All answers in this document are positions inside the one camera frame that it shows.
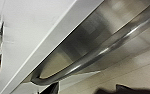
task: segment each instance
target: metal handle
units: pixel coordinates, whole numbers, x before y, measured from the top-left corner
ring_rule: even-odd
[[[139,35],[149,27],[150,6],[135,18],[133,18],[129,23],[127,23],[123,28],[121,28],[117,33],[102,43],[99,47],[90,51],[65,69],[48,78],[39,78],[40,75],[38,75],[38,77],[34,76],[31,81],[36,85],[50,85],[52,83],[58,82],[93,64],[95,61],[99,60],[109,52],[119,48],[121,45]]]

